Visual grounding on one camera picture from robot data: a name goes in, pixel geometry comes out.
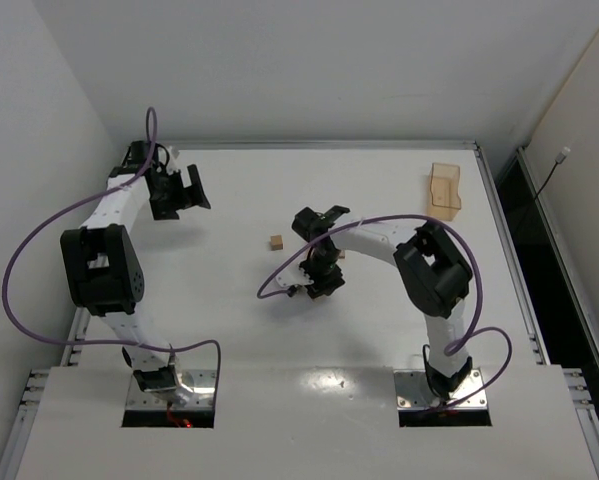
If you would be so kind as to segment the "clear amber plastic box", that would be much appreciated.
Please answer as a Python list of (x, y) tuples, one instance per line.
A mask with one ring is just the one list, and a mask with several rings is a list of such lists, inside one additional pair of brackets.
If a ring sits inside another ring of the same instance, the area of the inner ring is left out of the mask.
[(452, 221), (462, 208), (459, 195), (461, 170), (458, 165), (435, 162), (428, 179), (427, 215)]

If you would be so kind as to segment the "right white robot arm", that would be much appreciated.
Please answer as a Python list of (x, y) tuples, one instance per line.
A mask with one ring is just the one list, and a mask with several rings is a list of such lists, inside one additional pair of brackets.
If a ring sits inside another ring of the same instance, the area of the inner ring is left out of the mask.
[(472, 369), (464, 346), (465, 299), (473, 270), (443, 227), (427, 221), (413, 231), (384, 221), (344, 230), (350, 210), (334, 206), (319, 214), (309, 207), (294, 217), (292, 230), (310, 244), (299, 264), (310, 298), (329, 296), (345, 284), (340, 253), (353, 251), (395, 267), (411, 303), (424, 315), (429, 352), (424, 361), (430, 390), (449, 400)]

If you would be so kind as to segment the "small wood cube block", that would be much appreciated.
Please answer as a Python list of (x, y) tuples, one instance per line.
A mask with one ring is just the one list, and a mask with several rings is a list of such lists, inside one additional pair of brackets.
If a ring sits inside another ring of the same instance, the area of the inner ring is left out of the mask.
[(283, 237), (281, 235), (271, 236), (270, 247), (273, 251), (282, 250), (284, 248)]

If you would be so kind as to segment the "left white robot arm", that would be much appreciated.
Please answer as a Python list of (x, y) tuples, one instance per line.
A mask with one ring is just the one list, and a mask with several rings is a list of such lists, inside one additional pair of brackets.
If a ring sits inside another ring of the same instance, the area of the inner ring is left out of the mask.
[(140, 391), (182, 407), (192, 400), (194, 383), (140, 305), (146, 280), (130, 237), (145, 205), (156, 221), (210, 208), (197, 167), (181, 170), (175, 158), (160, 143), (132, 142), (110, 173), (105, 196), (79, 228), (62, 233), (60, 246), (73, 303), (113, 331)]

